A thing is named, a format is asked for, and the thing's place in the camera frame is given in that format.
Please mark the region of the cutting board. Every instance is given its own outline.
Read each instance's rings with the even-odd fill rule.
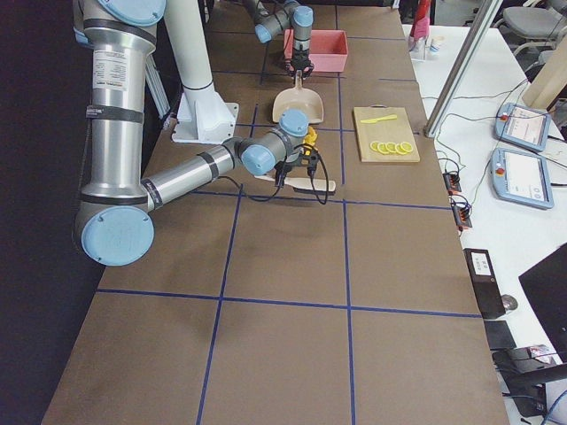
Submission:
[[[419,162],[416,140],[414,139],[414,134],[409,125],[408,114],[405,108],[355,107],[353,114],[362,162]],[[373,124],[364,124],[361,122],[361,120],[380,118],[392,114],[397,115],[398,118],[396,120],[378,121]],[[414,149],[406,155],[395,153],[384,155],[370,149],[370,144],[375,141],[378,143],[408,142]]]

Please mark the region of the white table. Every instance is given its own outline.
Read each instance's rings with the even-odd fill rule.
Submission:
[[[406,35],[409,29],[410,26],[404,26]],[[436,102],[428,97],[439,96],[468,31],[466,27],[431,27],[430,37],[442,35],[445,37],[444,43],[435,54],[426,51],[426,60],[413,60],[428,115]],[[493,96],[513,89],[524,79],[522,69],[500,33],[491,28],[472,59],[456,96]],[[526,84],[514,90],[507,101],[522,103],[521,94]],[[455,99],[450,105],[449,113],[470,119],[495,117],[506,96],[507,94],[494,98]],[[555,207],[547,211],[498,199],[493,193],[488,172],[481,182],[486,163],[497,144],[493,137],[493,123],[492,118],[469,121],[447,115],[436,137],[437,149],[449,158],[458,159],[455,153],[440,145],[438,140],[460,154],[461,162],[466,166],[461,171],[462,193],[470,202],[473,201],[478,186],[471,216],[473,228],[462,233],[462,247],[489,250],[501,294],[510,294],[517,299],[518,309],[502,318],[508,322],[517,346],[551,346],[525,297],[518,276],[567,242],[567,189],[554,188]],[[560,136],[555,125],[552,125],[550,134]],[[500,143],[499,146],[511,147],[506,143]],[[543,154],[567,164],[565,143],[549,140]],[[446,161],[440,162],[443,168]],[[454,166],[447,164],[447,168],[453,170]],[[552,182],[567,182],[566,169],[550,162],[548,168]],[[507,400],[506,404],[510,423],[521,423],[513,401]]]

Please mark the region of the pink basket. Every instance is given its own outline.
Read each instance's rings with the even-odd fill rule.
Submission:
[[[283,36],[284,55],[291,59],[293,30],[286,29]],[[311,32],[309,58],[316,73],[340,73],[345,69],[348,47],[346,32],[335,29],[314,29]]]

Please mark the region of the chair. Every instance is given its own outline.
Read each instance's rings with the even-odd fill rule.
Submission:
[[[524,3],[524,6],[508,7],[495,27],[505,25],[526,42],[514,50],[514,56],[529,47],[550,47],[554,49],[557,40],[567,32],[567,0],[549,0],[546,9],[534,7],[540,0]]]

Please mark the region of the beige dustpan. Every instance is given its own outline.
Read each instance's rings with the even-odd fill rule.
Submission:
[[[295,74],[295,87],[282,91],[276,96],[272,120],[279,122],[282,113],[288,109],[299,109],[306,114],[309,124],[322,122],[322,100],[321,97],[310,89],[303,88],[301,71]]]

